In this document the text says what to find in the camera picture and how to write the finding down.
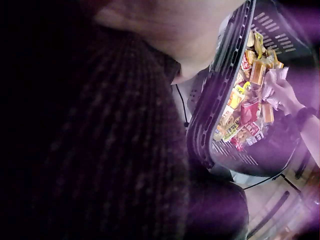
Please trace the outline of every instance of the hand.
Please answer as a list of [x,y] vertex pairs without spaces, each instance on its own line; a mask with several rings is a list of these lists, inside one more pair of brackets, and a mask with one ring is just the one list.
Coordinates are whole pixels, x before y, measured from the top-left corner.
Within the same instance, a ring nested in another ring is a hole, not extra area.
[[295,117],[298,111],[305,107],[298,101],[292,86],[286,80],[280,79],[276,83],[273,81],[268,83],[275,91],[275,97],[281,102],[282,106],[279,105],[279,108],[284,111],[285,115],[291,114]]
[[244,0],[97,1],[95,21],[139,34],[181,64],[172,84],[191,79],[214,59],[223,19]]

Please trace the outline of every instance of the ribbed knit fabric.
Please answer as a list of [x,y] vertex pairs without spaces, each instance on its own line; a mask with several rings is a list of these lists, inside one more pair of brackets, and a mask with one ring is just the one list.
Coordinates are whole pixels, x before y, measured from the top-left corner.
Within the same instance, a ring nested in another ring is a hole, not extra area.
[[170,86],[179,63],[73,4],[58,7],[50,14],[65,20],[48,17],[35,38],[45,51],[34,51],[34,102],[17,148],[32,154],[32,239],[226,240],[243,231],[243,191],[202,167],[200,179],[190,176],[197,167]]

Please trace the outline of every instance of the snack package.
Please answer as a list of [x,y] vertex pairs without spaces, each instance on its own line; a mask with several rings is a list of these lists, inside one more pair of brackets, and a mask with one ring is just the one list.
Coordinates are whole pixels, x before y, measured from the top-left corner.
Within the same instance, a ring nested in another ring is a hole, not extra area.
[[283,68],[283,66],[284,66],[284,64],[279,61],[275,64],[275,68]]
[[249,65],[252,65],[253,64],[253,61],[256,60],[256,53],[254,51],[251,51],[251,50],[245,50],[244,52],[245,54],[245,57],[249,63]]
[[274,90],[270,86],[269,82],[272,81],[273,83],[276,83],[277,79],[286,79],[287,73],[289,68],[275,68],[270,69],[265,77],[264,77],[264,83],[263,83],[263,90],[262,90],[262,99],[266,101],[266,99],[271,96],[274,93]]
[[219,142],[223,136],[226,134],[226,130],[224,127],[222,127],[220,124],[217,125],[217,129],[213,134],[213,139],[217,142]]
[[234,89],[235,89],[238,93],[244,95],[245,90],[244,90],[244,88],[241,87],[240,85],[235,86]]
[[254,33],[250,29],[249,37],[248,37],[248,41],[247,41],[247,47],[252,47],[253,45],[254,45]]
[[261,86],[265,71],[266,66],[263,62],[259,60],[254,61],[249,81]]
[[255,41],[254,41],[254,49],[258,54],[257,59],[260,59],[263,54],[263,36],[255,30],[254,33]]
[[260,141],[262,138],[264,138],[264,135],[260,131],[255,136],[247,138],[246,143],[248,146],[251,146],[251,145],[255,144],[257,141]]
[[268,56],[272,56],[273,61],[274,61],[275,63],[278,62],[278,58],[277,58],[276,51],[273,50],[272,48],[268,47],[268,49],[267,49],[267,55],[268,55]]
[[233,111],[234,109],[231,108],[230,106],[226,106],[226,108],[223,111],[222,117],[220,119],[219,124],[223,126],[225,129],[228,129],[230,125],[233,123]]
[[261,58],[261,62],[263,62],[266,65],[266,68],[273,68],[274,67],[274,58],[273,56],[268,56],[266,58]]
[[281,104],[280,101],[274,95],[268,97],[266,99],[266,102],[271,104],[276,111],[278,111],[278,106],[279,104]]
[[232,107],[233,109],[236,109],[244,98],[245,95],[240,94],[237,90],[233,88],[227,105]]
[[261,127],[259,127],[255,122],[247,123],[244,125],[244,128],[251,134],[251,136],[255,136],[261,130]]
[[273,83],[276,83],[277,81],[277,74],[275,69],[270,69],[264,77],[262,88],[262,100],[264,101],[267,99],[267,97],[271,96],[274,93],[272,87],[270,86],[270,84],[268,84],[270,81]]
[[246,54],[243,54],[241,60],[241,69],[244,71],[251,69],[251,65],[249,64]]
[[224,142],[228,142],[234,135],[236,135],[243,126],[240,126],[240,117],[237,117],[233,124],[227,129],[226,135],[222,138]]
[[237,74],[237,78],[236,78],[236,81],[235,81],[235,84],[233,85],[233,87],[235,87],[236,85],[238,85],[238,84],[240,84],[240,83],[245,83],[246,81],[245,81],[245,79],[244,79],[244,77],[243,77],[243,75],[242,75],[242,70],[240,69],[239,70],[239,72],[238,72],[238,74]]
[[230,142],[236,147],[238,151],[242,151],[246,145],[246,139],[250,136],[249,132],[245,128],[241,128],[236,135],[234,135]]
[[250,69],[249,70],[244,70],[243,73],[244,73],[246,78],[248,78],[248,79],[250,78],[250,74],[251,74],[251,70]]
[[265,123],[273,123],[273,107],[269,103],[262,104],[262,116]]
[[248,122],[255,122],[257,120],[257,111],[259,108],[259,101],[255,99],[254,102],[247,102],[241,105],[241,125],[246,125]]

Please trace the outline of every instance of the wrist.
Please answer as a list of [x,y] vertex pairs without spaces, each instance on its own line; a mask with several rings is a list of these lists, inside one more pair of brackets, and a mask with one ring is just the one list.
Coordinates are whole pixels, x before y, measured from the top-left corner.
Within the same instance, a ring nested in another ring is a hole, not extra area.
[[288,106],[288,111],[289,113],[293,116],[296,117],[297,113],[300,109],[305,108],[304,105],[302,105],[301,103],[297,102],[291,102]]

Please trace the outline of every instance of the black bracelet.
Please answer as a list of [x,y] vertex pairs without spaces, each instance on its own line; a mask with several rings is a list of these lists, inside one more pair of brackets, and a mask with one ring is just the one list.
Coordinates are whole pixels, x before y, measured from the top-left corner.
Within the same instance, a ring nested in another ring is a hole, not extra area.
[[316,110],[314,108],[302,108],[298,111],[295,122],[299,129],[299,132],[302,131],[304,123],[313,115],[316,115]]

